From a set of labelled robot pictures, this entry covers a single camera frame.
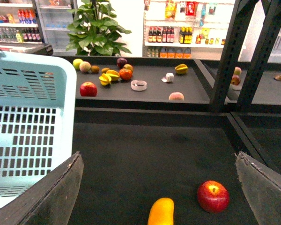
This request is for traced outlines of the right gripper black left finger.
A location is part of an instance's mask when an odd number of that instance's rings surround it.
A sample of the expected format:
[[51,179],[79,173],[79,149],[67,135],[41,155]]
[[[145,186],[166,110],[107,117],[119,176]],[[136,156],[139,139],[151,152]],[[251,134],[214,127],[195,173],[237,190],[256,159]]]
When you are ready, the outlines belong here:
[[79,152],[0,209],[0,225],[66,225],[82,180]]

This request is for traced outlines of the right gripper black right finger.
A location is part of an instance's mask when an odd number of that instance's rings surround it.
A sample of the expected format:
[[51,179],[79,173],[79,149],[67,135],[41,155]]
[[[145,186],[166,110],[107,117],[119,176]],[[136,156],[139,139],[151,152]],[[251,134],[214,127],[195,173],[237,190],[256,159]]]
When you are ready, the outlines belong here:
[[258,224],[281,225],[281,175],[242,151],[236,169]]

